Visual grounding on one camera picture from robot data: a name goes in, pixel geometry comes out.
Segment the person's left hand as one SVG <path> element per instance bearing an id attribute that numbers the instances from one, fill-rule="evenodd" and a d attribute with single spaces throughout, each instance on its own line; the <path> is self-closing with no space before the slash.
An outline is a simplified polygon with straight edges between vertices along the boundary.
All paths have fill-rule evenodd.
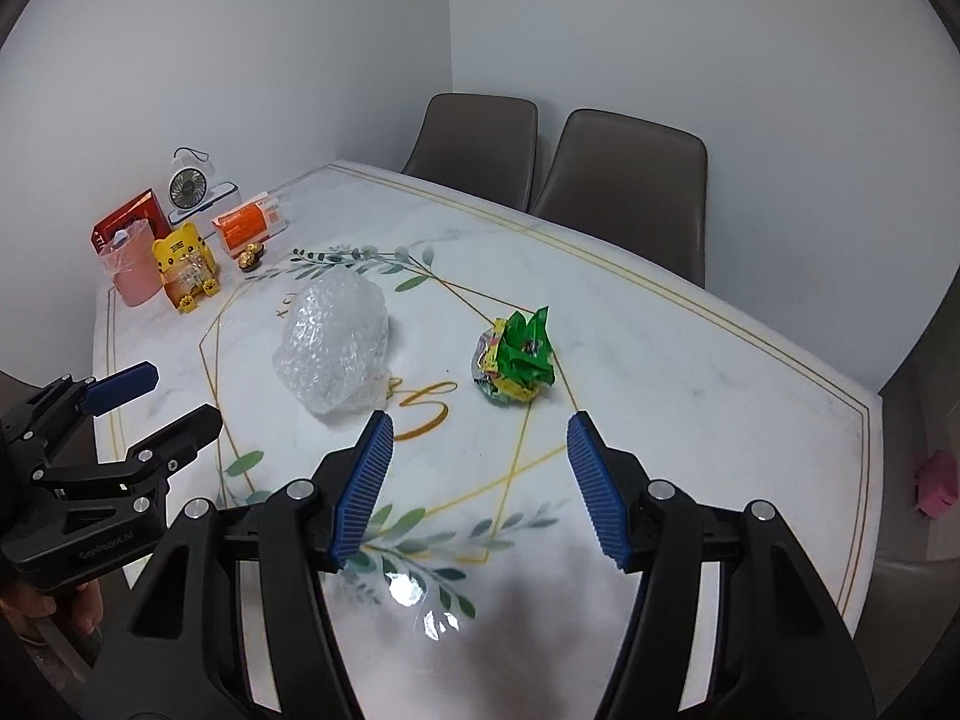
<path id="1" fill-rule="evenodd" d="M 57 601 L 24 583 L 15 583 L 2 593 L 2 611 L 14 633 L 29 640 L 39 639 L 37 621 L 57 613 Z M 104 616 L 101 583 L 82 583 L 73 590 L 68 606 L 71 627 L 82 637 L 93 634 Z"/>

